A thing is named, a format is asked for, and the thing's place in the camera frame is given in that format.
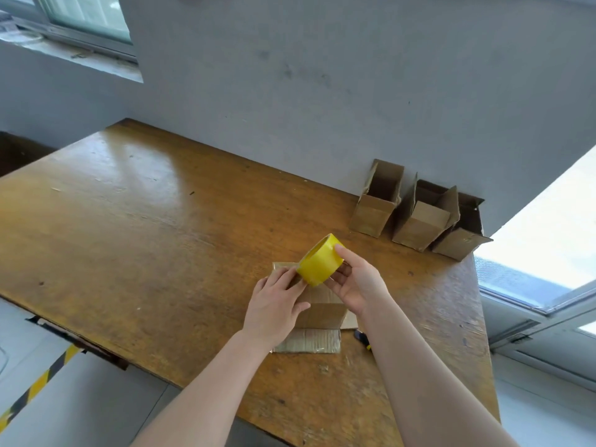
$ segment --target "tape roll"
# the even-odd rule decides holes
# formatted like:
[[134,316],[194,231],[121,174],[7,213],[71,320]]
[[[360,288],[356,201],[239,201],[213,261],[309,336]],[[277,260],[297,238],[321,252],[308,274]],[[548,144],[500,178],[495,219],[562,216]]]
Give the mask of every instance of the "tape roll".
[[330,233],[298,263],[298,274],[310,285],[314,286],[325,282],[343,262],[343,259],[333,249],[336,244],[341,243],[335,235]]

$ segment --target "hazard tape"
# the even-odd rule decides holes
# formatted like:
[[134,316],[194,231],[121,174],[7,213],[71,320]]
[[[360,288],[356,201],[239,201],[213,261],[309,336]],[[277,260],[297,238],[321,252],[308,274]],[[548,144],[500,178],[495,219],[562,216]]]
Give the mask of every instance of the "hazard tape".
[[15,401],[10,408],[6,410],[4,414],[0,416],[0,433],[4,431],[4,428],[11,423],[17,414],[19,414],[25,406],[31,403],[31,400],[45,387],[49,381],[56,376],[56,373],[63,368],[73,356],[82,351],[82,348],[78,346],[69,346],[62,355],[56,359],[56,361],[45,371],[43,374],[28,388],[23,395],[21,395],[17,401]]

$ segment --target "forearm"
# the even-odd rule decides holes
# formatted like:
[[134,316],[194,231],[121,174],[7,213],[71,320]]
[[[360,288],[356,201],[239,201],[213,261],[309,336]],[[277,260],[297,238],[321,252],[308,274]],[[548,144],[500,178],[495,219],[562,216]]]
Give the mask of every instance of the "forearm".
[[387,297],[362,318],[404,445],[517,446]]
[[242,396],[266,355],[237,332],[132,447],[223,446]]

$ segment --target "person's left hand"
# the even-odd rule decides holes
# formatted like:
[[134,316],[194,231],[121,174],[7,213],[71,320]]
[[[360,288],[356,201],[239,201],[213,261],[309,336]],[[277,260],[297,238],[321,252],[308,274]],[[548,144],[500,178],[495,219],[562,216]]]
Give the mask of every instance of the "person's left hand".
[[307,285],[304,279],[288,288],[295,275],[296,267],[281,267],[257,282],[253,290],[242,331],[267,352],[287,337],[298,315],[310,307],[307,302],[296,304]]

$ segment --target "wooden table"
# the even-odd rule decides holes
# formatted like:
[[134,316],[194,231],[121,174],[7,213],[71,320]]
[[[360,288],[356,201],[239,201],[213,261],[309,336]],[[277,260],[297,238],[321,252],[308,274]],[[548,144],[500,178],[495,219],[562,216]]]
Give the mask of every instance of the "wooden table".
[[[184,387],[241,329],[271,263],[333,232],[498,417],[472,258],[352,233],[356,200],[124,120],[0,179],[0,294]],[[270,354],[238,415],[298,446],[399,445],[372,354],[341,341]]]

